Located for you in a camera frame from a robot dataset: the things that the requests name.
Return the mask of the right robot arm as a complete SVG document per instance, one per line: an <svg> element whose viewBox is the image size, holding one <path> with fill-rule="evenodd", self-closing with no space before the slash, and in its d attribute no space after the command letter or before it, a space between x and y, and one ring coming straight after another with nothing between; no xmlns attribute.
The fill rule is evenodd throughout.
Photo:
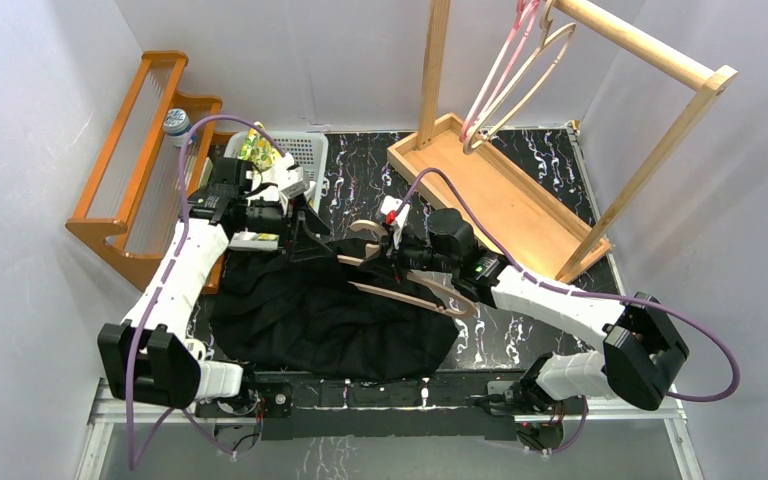
<svg viewBox="0 0 768 480"><path fill-rule="evenodd" d="M398 279L417 271L448 273L446 291L460 305L523 314L588 345L584 353L539 357L508 391L511 403L537 414L573 397L619 398L646 411L661 406L689 348L657 300L598 294L542 276L506 252L481 246L456 209L434 212L421 240L408 230L408 209L392 197L380 208L385 272Z"/></svg>

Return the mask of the black skirt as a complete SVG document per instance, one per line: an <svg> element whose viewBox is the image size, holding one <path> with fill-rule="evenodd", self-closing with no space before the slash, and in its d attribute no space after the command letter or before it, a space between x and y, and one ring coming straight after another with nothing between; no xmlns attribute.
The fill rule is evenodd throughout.
<svg viewBox="0 0 768 480"><path fill-rule="evenodd" d="M432 375L459 336L455 321L358 290L370 285L437 303L430 289L341 264L364 240L329 242L335 255L290 262L279 252L235 252L214 297L209 324L231 360L316 375L394 381Z"/></svg>

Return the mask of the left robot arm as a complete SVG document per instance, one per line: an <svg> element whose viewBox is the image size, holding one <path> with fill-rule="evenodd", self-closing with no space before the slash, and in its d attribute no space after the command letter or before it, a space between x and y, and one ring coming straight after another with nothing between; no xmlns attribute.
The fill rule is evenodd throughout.
<svg viewBox="0 0 768 480"><path fill-rule="evenodd" d="M326 233L309 205L315 190L291 154L263 173L236 158L220 160L213 178L187 196L143 295L119 323L107 323L99 332L99 353L115 398L176 409L219 399L235 416L254 411L259 391L243 379L243 367L208 360L189 345L189 321L235 235L275 235L273 243L256 240L251 246L270 252L294 251L298 233Z"/></svg>

